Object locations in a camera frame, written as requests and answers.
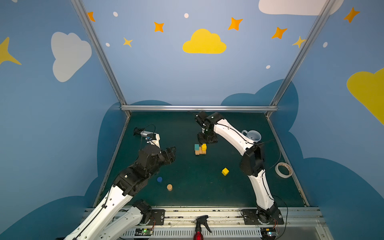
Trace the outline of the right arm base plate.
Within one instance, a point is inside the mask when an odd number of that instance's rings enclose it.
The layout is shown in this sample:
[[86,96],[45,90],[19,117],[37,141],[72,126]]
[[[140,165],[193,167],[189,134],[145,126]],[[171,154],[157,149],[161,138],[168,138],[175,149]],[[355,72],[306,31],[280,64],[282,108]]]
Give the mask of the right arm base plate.
[[242,209],[241,216],[245,225],[284,225],[284,218],[280,210],[274,211],[272,214],[268,211],[258,209]]

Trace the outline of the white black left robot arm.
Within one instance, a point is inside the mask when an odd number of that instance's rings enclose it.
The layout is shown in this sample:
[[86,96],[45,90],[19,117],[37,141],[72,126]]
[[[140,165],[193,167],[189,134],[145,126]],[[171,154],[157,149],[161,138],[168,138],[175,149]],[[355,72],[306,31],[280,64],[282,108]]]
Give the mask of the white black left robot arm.
[[139,150],[136,161],[121,171],[97,207],[67,240],[117,240],[128,229],[150,220],[152,207],[145,201],[136,201],[129,210],[113,219],[134,196],[159,172],[160,167],[170,165],[176,159],[176,147],[161,150],[156,145],[147,145]]

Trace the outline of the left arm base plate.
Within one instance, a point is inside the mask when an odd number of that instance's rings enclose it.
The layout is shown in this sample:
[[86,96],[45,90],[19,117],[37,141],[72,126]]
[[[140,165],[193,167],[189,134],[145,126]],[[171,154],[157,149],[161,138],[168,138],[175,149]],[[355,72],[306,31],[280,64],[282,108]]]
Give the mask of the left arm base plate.
[[154,209],[146,213],[143,216],[143,223],[146,226],[163,226],[165,220],[165,210],[164,209]]

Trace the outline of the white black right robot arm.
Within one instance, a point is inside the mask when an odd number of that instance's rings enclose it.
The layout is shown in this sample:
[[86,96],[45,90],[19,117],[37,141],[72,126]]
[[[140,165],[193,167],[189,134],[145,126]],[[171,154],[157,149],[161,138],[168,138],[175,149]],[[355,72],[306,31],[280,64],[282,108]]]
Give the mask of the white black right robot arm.
[[202,128],[198,133],[200,144],[217,143],[220,135],[242,156],[240,169],[250,179],[256,196],[257,223],[282,225],[284,217],[271,194],[266,178],[264,144],[239,132],[220,113],[209,116],[206,112],[200,112],[195,115],[195,120]]

